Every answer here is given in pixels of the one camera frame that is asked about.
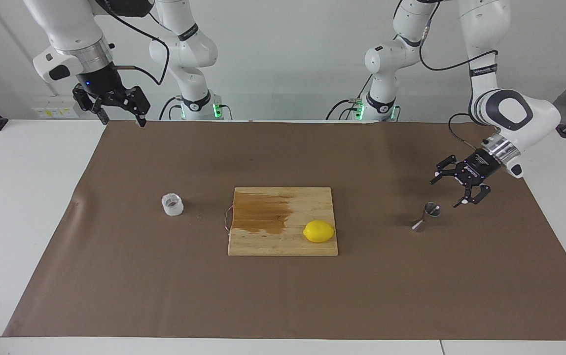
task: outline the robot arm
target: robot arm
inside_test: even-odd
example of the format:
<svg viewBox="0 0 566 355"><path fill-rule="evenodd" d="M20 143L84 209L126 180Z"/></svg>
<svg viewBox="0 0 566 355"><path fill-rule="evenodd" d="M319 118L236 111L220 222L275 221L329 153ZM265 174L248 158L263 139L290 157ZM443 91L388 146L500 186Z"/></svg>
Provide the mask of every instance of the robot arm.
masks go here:
<svg viewBox="0 0 566 355"><path fill-rule="evenodd" d="M493 50L510 25L509 0L457 2L467 54L470 59L475 58L469 63L472 82L469 113L477 123L494 126L496 133L483 140L482 147L463 161L457 163L452 155L438 164L432 184L443 176L454 176L465 186L465 195L455 207L478 204L491 190L483 184L484 180L501 166L511 176L521 178L522 152L553 131L561 120L557 108L548 101L497 86L497 52ZM455 164L454 169L445 170L450 164ZM474 186L481 189L477 196L472 196Z"/></svg>
<svg viewBox="0 0 566 355"><path fill-rule="evenodd" d="M111 46L94 22L94 0L24 0L35 21L46 32L51 47L33 60L46 82L75 75L79 83L73 96L82 110L89 110L107 124L101 106L117 106L135 115L141 127L149 102L140 87L127 89L112 62ZM152 4L148 0L116 0L110 11L128 16L145 16Z"/></svg>
<svg viewBox="0 0 566 355"><path fill-rule="evenodd" d="M182 112L185 119L221 119L218 106L221 98L206 84L204 74L197 68L211 67L217 61L217 47L199 29L189 0L157 0L159 21L163 27L174 33L163 36L170 48L169 70L180 87ZM151 42L149 53L156 63L164 64L164 48Z"/></svg>
<svg viewBox="0 0 566 355"><path fill-rule="evenodd" d="M364 63L373 74L373 83L369 92L362 94L362 110L355 115L356 119L385 121L390 116L399 86L395 74L419 62L421 37L435 6L418 0L403 0L393 19L395 39L366 52Z"/></svg>

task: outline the electrical outlet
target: electrical outlet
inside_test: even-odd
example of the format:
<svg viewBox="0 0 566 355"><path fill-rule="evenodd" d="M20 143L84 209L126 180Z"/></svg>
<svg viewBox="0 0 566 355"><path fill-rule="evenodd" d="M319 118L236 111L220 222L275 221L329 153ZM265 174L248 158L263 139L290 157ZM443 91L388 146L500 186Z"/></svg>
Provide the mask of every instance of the electrical outlet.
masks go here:
<svg viewBox="0 0 566 355"><path fill-rule="evenodd" d="M47 105L48 101L36 101L35 103L33 103L33 107L31 109L33 110L33 112L35 112L37 118L49 118L48 115L46 115Z"/></svg>
<svg viewBox="0 0 566 355"><path fill-rule="evenodd" d="M64 113L60 111L60 103L57 101L48 103L46 105L46 115L49 118L64 118Z"/></svg>
<svg viewBox="0 0 566 355"><path fill-rule="evenodd" d="M33 112L39 118L79 119L83 111L71 97L57 96L49 101L35 101Z"/></svg>

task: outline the lemon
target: lemon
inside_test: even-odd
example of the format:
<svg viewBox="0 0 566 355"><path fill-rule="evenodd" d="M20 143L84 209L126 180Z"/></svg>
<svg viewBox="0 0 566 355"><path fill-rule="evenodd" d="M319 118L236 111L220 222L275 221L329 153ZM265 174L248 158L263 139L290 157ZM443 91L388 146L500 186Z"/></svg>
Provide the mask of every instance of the lemon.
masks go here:
<svg viewBox="0 0 566 355"><path fill-rule="evenodd" d="M303 229L303 236L314 243L323 243L330 240L335 234L333 227L324 220L312 220Z"/></svg>

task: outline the brown table mat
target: brown table mat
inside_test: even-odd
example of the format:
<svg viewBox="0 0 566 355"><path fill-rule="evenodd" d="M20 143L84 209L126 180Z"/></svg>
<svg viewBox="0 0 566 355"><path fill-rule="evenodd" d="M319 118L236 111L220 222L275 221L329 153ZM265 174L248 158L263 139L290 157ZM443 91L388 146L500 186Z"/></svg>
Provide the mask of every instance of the brown table mat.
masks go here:
<svg viewBox="0 0 566 355"><path fill-rule="evenodd" d="M531 192L500 171L452 209L458 183L428 183L450 153L470 151L443 124L112 121L4 335L566 340L566 254ZM330 186L339 256L227 256L236 186Z"/></svg>

